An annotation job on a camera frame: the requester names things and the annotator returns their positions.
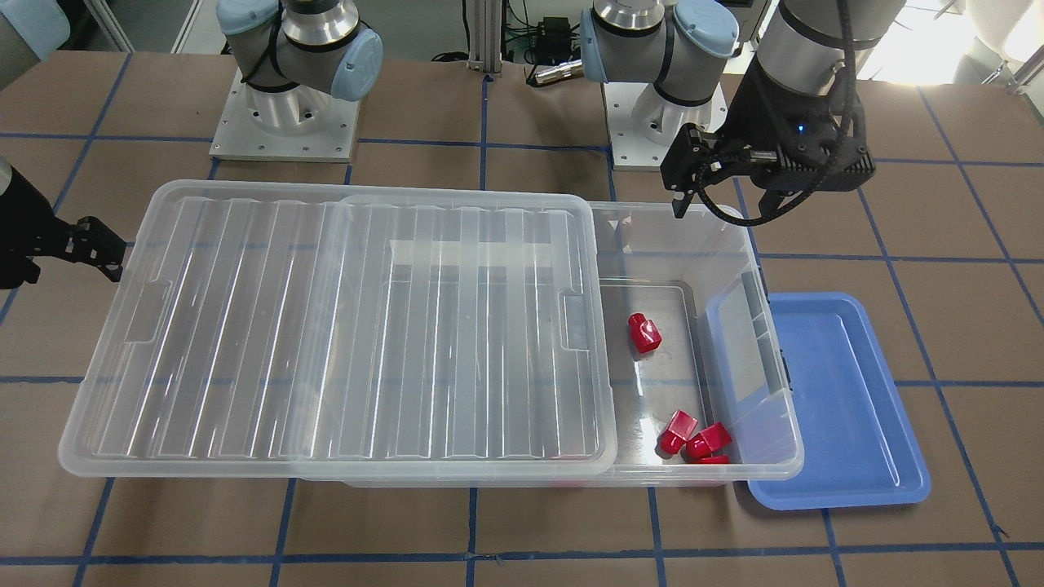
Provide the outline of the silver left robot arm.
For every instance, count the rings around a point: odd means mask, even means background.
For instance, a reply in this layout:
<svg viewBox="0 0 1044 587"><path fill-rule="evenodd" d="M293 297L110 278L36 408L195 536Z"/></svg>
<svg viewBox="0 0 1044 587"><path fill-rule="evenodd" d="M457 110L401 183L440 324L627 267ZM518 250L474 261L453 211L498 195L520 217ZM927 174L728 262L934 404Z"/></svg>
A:
<svg viewBox="0 0 1044 587"><path fill-rule="evenodd" d="M876 174L857 72L902 1L781 1L718 130L657 121L659 166L682 218L694 199L725 224L757 227L818 191ZM645 83L678 112L711 104L741 38L717 1L595 1L579 18L585 77Z"/></svg>

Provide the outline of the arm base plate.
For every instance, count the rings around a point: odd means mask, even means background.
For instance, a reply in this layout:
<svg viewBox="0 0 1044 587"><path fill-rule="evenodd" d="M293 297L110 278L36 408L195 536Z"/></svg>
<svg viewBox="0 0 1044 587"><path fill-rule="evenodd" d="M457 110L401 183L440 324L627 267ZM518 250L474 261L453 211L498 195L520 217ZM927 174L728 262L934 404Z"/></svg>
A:
<svg viewBox="0 0 1044 587"><path fill-rule="evenodd" d="M697 130L719 130L728 107L723 87L708 103L681 107L664 100L650 83L604 83L606 122L616 170L659 170L678 131L692 122Z"/></svg>
<svg viewBox="0 0 1044 587"><path fill-rule="evenodd" d="M298 86L251 88L235 72L211 141L221 161L350 163L361 104Z"/></svg>

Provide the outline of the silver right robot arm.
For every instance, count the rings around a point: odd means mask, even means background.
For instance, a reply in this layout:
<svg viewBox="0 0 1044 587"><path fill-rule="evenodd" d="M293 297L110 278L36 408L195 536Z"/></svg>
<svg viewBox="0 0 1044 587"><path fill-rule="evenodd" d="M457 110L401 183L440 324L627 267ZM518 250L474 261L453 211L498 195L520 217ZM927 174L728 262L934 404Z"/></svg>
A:
<svg viewBox="0 0 1044 587"><path fill-rule="evenodd" d="M324 95L358 103L377 81L383 45L352 1L220 1L216 19L240 78L256 100L262 130L288 131L269 97ZM67 40L70 26L55 1L2 4L2 83L44 62ZM38 257L97 268L121 279L126 242L93 216L68 224L10 162L2 163L2 287L18 289L40 278Z"/></svg>

